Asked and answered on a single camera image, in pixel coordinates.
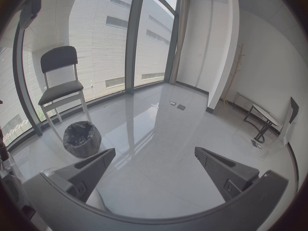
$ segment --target trash can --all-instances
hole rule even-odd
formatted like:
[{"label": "trash can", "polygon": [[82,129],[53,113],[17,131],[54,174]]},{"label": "trash can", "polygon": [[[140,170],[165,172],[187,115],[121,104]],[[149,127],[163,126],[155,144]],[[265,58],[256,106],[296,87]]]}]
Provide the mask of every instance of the trash can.
[{"label": "trash can", "polygon": [[65,129],[63,136],[64,148],[79,158],[96,154],[101,141],[98,129],[89,121],[72,123]]}]

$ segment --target wooden coat rack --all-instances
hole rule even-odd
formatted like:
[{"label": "wooden coat rack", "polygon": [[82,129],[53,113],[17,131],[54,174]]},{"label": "wooden coat rack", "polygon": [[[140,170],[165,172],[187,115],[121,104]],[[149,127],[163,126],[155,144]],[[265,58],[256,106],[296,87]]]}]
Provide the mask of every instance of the wooden coat rack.
[{"label": "wooden coat rack", "polygon": [[241,70],[237,70],[237,69],[238,69],[238,66],[242,64],[242,56],[245,56],[245,55],[242,55],[243,46],[244,46],[244,44],[242,44],[242,46],[241,46],[241,51],[240,51],[240,54],[238,55],[238,60],[237,60],[237,62],[235,61],[235,63],[236,63],[235,72],[234,72],[233,75],[230,73],[230,75],[232,76],[232,79],[231,79],[229,88],[228,88],[228,90],[227,90],[227,92],[226,92],[224,98],[222,99],[222,101],[224,102],[224,107],[225,107],[225,104],[226,104],[226,103],[229,104],[228,101],[226,100],[226,98],[227,98],[227,94],[228,94],[228,92],[229,92],[229,90],[230,90],[230,87],[231,87],[231,85],[232,85],[232,82],[233,82],[233,80],[234,80],[234,77],[235,77],[235,75],[236,75],[236,73],[237,73],[238,71],[241,71]]}]

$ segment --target black cushioned chair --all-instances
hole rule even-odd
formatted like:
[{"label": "black cushioned chair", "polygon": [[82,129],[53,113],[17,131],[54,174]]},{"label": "black cushioned chair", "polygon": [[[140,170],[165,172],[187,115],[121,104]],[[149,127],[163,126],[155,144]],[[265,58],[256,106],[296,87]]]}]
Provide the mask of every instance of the black cushioned chair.
[{"label": "black cushioned chair", "polygon": [[[72,46],[62,46],[58,48],[54,48],[48,52],[46,52],[41,57],[41,68],[45,77],[47,90],[44,92],[43,96],[39,101],[39,105],[41,106],[43,113],[52,128],[52,130],[56,133],[57,137],[62,141],[62,137],[57,132],[54,124],[51,119],[48,117],[47,112],[50,110],[55,110],[59,121],[62,122],[62,118],[57,111],[57,107],[70,103],[72,101],[80,99],[83,111],[87,115],[88,121],[91,122],[91,118],[87,109],[86,101],[83,96],[83,86],[78,81],[76,64],[77,61],[77,52],[76,49]],[[74,72],[76,80],[66,82],[60,84],[58,86],[49,87],[46,73],[52,70],[56,70],[62,67],[66,67],[69,65],[74,65]],[[72,94],[74,92],[78,92],[78,94],[70,96],[68,98],[64,98],[60,101],[54,102],[54,100],[58,98],[62,98],[66,95]]]}]

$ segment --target glossy tile floor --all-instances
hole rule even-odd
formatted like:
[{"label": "glossy tile floor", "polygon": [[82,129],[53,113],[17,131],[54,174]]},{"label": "glossy tile floor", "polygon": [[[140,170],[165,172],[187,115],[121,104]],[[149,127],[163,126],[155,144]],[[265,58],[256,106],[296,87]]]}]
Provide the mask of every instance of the glossy tile floor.
[{"label": "glossy tile floor", "polygon": [[[259,228],[267,230],[294,197],[295,175],[288,149],[268,130],[262,150],[251,139],[257,130],[243,122],[245,113],[223,107],[205,112],[208,96],[180,85],[161,84],[124,95],[89,109],[102,134],[100,150],[116,149],[116,157],[97,189],[116,214],[139,218],[171,218],[194,214],[224,203],[223,198],[194,156],[200,146],[259,169],[271,169],[289,180],[271,216]],[[177,109],[170,101],[186,106]],[[79,113],[57,123],[60,134]],[[260,123],[248,118],[259,128]],[[79,161],[68,153],[51,129],[32,137],[12,155],[26,179],[51,167]]]}]

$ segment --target white chair frame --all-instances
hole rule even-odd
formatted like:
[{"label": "white chair frame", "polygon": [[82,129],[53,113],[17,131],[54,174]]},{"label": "white chair frame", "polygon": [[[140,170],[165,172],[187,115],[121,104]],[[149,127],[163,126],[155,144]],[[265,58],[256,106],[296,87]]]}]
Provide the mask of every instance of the white chair frame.
[{"label": "white chair frame", "polygon": [[[75,72],[75,79],[78,80],[76,64],[74,64],[74,72]],[[46,87],[48,89],[49,85],[48,85],[48,80],[47,80],[46,73],[44,73],[44,77],[45,77]],[[74,96],[71,96],[71,97],[68,97],[68,98],[64,98],[64,99],[62,99],[60,101],[57,101],[57,102],[52,101],[50,105],[47,105],[47,106],[41,105],[42,111],[43,111],[43,113],[44,113],[44,115],[45,115],[45,117],[47,119],[48,124],[50,125],[50,127],[52,128],[52,130],[54,131],[54,133],[60,139],[61,142],[63,142],[63,139],[60,136],[60,134],[58,133],[55,125],[53,124],[52,120],[48,116],[47,112],[54,109],[56,111],[57,117],[59,118],[59,121],[62,122],[63,120],[62,120],[62,118],[61,118],[57,108],[62,106],[62,105],[65,105],[67,103],[70,103],[70,102],[73,102],[75,100],[78,100],[78,99],[80,99],[80,101],[81,101],[83,112],[86,114],[86,116],[88,118],[88,121],[92,122],[90,114],[88,112],[86,101],[84,99],[83,90],[79,91],[78,94],[75,94]]]}]

